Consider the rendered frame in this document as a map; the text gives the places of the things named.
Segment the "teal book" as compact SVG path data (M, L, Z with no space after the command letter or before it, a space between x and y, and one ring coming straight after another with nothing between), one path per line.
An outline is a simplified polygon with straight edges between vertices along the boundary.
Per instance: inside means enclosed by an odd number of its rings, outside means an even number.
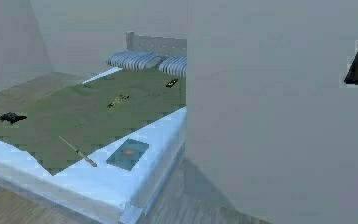
M127 171L131 171L149 148L148 143L127 139L106 160L106 163Z

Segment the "tan wooden stick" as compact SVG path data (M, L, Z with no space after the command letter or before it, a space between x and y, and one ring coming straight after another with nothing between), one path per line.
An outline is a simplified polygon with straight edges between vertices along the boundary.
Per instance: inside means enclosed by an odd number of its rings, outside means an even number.
M67 149L67 151L71 151L75 154L77 154L80 158L82 158L84 161L86 161L90 166L96 168L98 167L98 164L92 160L88 155L86 155L83 151L76 148L74 145L72 145L70 142L68 142L65 138L62 136L58 136L58 139L63 143L64 147Z

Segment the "black horn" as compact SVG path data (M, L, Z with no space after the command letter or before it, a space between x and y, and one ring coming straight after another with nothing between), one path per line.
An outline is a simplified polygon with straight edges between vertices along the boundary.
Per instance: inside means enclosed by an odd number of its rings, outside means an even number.
M17 115L14 112L8 112L0 116L1 122L8 121L10 124L14 124L18 121L25 120L25 119L26 119L25 115Z

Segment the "blue striped pillow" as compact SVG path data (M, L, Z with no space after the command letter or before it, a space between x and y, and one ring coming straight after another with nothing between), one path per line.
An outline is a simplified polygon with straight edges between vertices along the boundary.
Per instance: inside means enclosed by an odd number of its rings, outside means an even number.
M110 56L106 63L113 67L143 70L155 67L161 61L156 53L141 51L123 51Z
M164 60L158 70L168 75L185 77L187 73L187 58L185 56L174 56Z

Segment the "yellow and black gadget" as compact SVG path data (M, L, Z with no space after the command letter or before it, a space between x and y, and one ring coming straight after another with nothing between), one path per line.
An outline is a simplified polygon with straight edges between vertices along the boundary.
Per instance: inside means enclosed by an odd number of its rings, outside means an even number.
M130 99L129 95L119 95L111 103L109 103L107 105L107 107L112 108L112 107L121 105L121 104L123 104L125 101L127 101L129 99Z

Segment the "olive green blanket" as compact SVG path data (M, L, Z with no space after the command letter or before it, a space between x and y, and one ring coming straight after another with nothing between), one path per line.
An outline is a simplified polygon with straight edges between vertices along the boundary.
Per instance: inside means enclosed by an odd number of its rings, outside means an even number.
M167 88L173 79L178 82ZM130 99L108 108L119 95ZM156 69L121 70L63 88L17 110L26 119L14 124L0 121L0 141L28 152L55 175L81 159L67 151L58 136L89 155L185 105L184 77Z

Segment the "white bed with grey headboard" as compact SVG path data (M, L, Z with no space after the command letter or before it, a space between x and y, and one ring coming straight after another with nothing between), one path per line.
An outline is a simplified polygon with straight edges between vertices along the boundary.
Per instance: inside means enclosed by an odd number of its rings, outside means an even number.
M161 61L149 69L158 70L159 65L170 57L187 58L184 38L147 36L129 31L125 40L123 51L156 53L161 57ZM0 112L16 113L63 88L86 84L121 70L131 70L108 67L107 71L86 81L74 75L55 73L0 91ZM140 215L154 202L182 155L185 127L186 105L89 154L98 167L90 166L81 158L55 175L42 168L28 152L0 141L0 186L75 213L85 223L136 224ZM149 144L131 171L106 163L127 139Z

